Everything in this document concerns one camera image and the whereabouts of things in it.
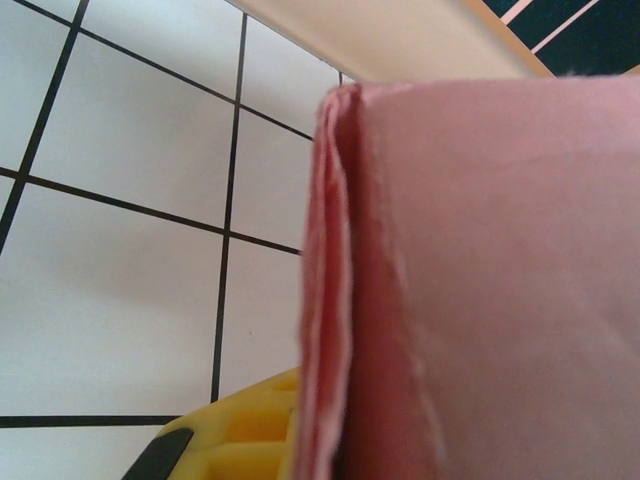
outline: yellow plastic object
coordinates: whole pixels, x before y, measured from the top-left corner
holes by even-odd
[[[297,388],[295,368],[168,423],[194,432],[169,480],[288,480]]]

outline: white tile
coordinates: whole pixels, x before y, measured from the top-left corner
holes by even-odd
[[[91,0],[82,23],[231,98],[241,25],[242,13],[223,0]]]
[[[301,248],[311,174],[311,142],[240,113],[231,228]]]
[[[11,187],[13,187],[13,179],[0,176],[0,217],[9,198]]]
[[[17,170],[69,29],[0,2],[0,166]]]
[[[231,240],[220,396],[298,365],[300,257]]]
[[[0,429],[0,478],[113,480],[160,427]]]
[[[87,37],[32,174],[222,225],[233,106]]]
[[[220,237],[27,185],[0,256],[3,415],[208,403]]]
[[[253,19],[245,48],[242,103],[313,135],[318,105],[338,85],[338,71]]]

